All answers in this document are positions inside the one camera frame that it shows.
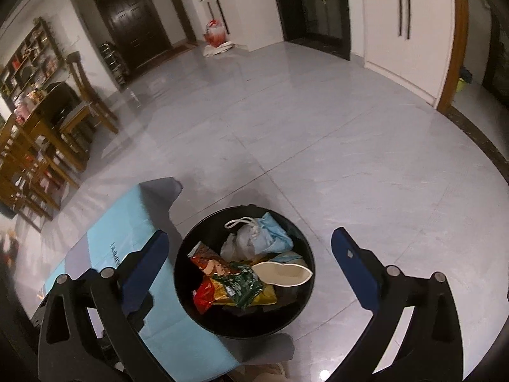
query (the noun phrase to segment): white drawstring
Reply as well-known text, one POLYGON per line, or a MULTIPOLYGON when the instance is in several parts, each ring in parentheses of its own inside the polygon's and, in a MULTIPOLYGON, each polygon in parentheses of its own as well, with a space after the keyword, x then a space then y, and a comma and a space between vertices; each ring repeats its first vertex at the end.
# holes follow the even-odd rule
POLYGON ((235 227, 235 225, 239 224, 239 223, 245 223, 245 224, 249 224, 251 225, 251 228, 253 230, 253 235, 254 236, 257 236, 258 235, 258 223, 255 221, 254 218, 251 218, 251 217, 242 217, 242 218, 239 218, 239 219, 232 219, 231 221, 228 221, 226 224, 225 224, 225 228, 233 228, 235 227))

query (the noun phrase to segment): metal screw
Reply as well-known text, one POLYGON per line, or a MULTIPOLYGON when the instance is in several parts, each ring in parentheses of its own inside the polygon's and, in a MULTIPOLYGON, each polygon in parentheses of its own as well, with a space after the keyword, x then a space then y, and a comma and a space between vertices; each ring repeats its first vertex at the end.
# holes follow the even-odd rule
POLYGON ((58 277, 57 277, 57 283, 58 284, 63 284, 67 281, 67 274, 60 274, 58 277))
POLYGON ((396 266, 388 266, 386 271, 388 275, 393 277, 397 277, 401 273, 400 269, 398 269, 396 266))
POLYGON ((444 273, 441 273, 441 272, 436 272, 435 273, 435 280, 439 283, 443 283, 445 282, 445 274, 444 273))
POLYGON ((111 267, 106 267, 103 270, 101 270, 101 277, 103 279, 108 279, 115 274, 115 270, 113 270, 111 267))

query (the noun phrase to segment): cabinet handle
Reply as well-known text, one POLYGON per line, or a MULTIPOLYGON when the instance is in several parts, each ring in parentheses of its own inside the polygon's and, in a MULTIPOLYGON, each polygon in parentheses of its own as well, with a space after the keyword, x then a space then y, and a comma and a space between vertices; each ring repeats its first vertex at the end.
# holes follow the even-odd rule
POLYGON ((399 0, 400 2, 400 34, 399 37, 403 35, 403 0, 399 0))
POLYGON ((412 5, 411 1, 408 0, 408 25, 407 25, 407 40, 410 40, 410 27, 412 24, 412 5))
POLYGON ((222 12, 220 0, 216 0, 216 3, 217 3, 217 7, 220 9, 221 18, 223 20, 223 24, 225 25, 226 33, 230 34, 230 30, 228 29, 228 24, 226 22, 225 15, 222 12))
POLYGON ((209 6, 210 17, 212 17, 212 20, 214 20, 215 19, 214 13, 212 12, 212 7, 210 7, 210 2, 209 1, 207 1, 207 5, 209 6))

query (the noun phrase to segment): yellow wrapper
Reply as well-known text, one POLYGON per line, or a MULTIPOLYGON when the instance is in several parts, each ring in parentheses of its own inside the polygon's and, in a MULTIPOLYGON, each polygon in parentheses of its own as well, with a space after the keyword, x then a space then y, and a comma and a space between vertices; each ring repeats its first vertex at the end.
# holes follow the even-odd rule
MULTIPOLYGON (((235 303, 228 297, 225 287, 214 279, 210 279, 214 286, 214 299, 213 305, 224 305, 224 306, 235 306, 235 303)), ((277 303, 276 293, 272 284, 265 286, 263 291, 259 293, 254 299, 250 306, 261 306, 261 305, 275 305, 277 303)))

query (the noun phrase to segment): dark brown door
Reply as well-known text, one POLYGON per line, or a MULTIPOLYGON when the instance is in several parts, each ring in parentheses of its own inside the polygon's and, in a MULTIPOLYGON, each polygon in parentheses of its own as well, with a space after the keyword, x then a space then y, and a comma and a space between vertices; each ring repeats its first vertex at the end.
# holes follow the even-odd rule
POLYGON ((171 48, 152 0, 96 0, 131 70, 171 48))

